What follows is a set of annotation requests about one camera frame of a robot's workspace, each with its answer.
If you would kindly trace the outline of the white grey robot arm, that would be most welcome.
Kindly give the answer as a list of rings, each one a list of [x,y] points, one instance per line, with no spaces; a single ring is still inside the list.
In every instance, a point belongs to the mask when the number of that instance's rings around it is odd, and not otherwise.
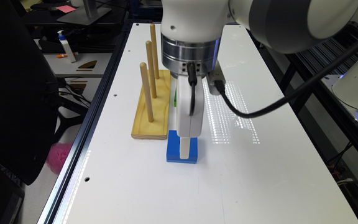
[[[185,160],[191,140],[201,134],[202,80],[216,73],[225,25],[238,23],[267,47],[294,54],[338,33],[358,1],[164,1],[162,7],[162,62],[177,81],[179,157]]]

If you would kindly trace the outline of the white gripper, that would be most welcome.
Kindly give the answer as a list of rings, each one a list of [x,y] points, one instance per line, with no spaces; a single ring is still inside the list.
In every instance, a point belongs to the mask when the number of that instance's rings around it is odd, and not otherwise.
[[[177,134],[180,138],[180,159],[190,156],[190,138],[201,135],[204,114],[204,90],[201,76],[197,76],[195,86],[195,106],[191,110],[191,86],[188,77],[179,75],[177,79]]]

